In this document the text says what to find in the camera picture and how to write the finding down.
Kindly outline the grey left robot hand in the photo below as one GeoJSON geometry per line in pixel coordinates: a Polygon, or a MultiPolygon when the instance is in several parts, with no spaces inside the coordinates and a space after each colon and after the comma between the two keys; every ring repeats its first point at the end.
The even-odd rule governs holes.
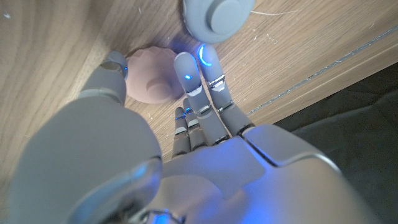
{"type": "Polygon", "coordinates": [[[30,139],[10,223],[378,223],[324,153],[233,102],[215,49],[174,60],[190,102],[163,162],[145,119],[125,107],[127,60],[110,52],[78,97],[30,139]]]}

